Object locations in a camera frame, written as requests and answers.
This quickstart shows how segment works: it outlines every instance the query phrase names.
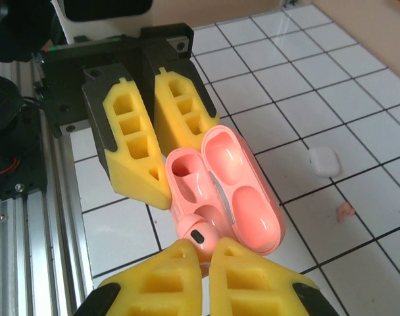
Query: pink earbud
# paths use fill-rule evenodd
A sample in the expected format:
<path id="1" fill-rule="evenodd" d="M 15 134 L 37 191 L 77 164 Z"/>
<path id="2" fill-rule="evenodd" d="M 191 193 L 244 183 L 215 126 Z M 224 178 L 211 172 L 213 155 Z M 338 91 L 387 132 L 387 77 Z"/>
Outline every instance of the pink earbud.
<path id="1" fill-rule="evenodd" d="M 185 238 L 193 243 L 200 262 L 210 262 L 221 237 L 215 226 L 199 215 L 189 214 L 181 219 L 176 231 L 179 239 Z"/>

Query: white tiled floor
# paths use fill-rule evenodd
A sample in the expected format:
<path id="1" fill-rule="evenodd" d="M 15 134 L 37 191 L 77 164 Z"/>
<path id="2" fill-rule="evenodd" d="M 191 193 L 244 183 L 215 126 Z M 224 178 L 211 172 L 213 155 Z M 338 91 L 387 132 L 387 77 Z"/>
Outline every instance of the white tiled floor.
<path id="1" fill-rule="evenodd" d="M 267 258 L 306 273 L 340 315 L 400 315 L 400 78 L 314 6 L 196 30 L 193 54 L 221 124 L 243 134 L 282 202 L 286 237 Z M 167 211 L 112 191 L 90 131 L 72 145 L 98 285 L 176 233 Z M 339 176 L 313 173 L 318 146 L 336 151 Z M 345 200 L 357 216 L 338 223 Z"/>

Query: wooden surface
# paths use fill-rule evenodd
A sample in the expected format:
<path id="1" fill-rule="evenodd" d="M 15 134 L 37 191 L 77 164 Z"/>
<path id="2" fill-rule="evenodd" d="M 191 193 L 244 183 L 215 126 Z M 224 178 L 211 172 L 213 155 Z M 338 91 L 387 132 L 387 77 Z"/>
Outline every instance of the wooden surface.
<path id="1" fill-rule="evenodd" d="M 314 0 L 314 4 L 400 76 L 400 9 L 390 0 Z"/>

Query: airpods case lid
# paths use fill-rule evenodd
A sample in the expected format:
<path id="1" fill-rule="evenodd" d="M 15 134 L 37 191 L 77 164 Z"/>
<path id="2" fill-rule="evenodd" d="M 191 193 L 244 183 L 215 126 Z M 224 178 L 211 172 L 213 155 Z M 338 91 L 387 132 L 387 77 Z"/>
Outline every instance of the airpods case lid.
<path id="1" fill-rule="evenodd" d="M 221 198 L 231 210 L 238 241 L 262 255 L 274 251 L 285 234 L 284 216 L 247 142 L 218 125 L 205 134 L 201 151 L 218 191 L 225 195 Z"/>

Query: metal rail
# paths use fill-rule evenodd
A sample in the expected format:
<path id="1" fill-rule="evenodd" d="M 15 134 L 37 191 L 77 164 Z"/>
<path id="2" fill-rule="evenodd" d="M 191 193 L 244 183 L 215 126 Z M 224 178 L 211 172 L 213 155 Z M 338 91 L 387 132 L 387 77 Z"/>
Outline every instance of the metal rail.
<path id="1" fill-rule="evenodd" d="M 7 67 L 29 95 L 33 65 Z M 41 121 L 46 192 L 0 201 L 0 316 L 71 315 L 93 288 L 70 136 Z"/>

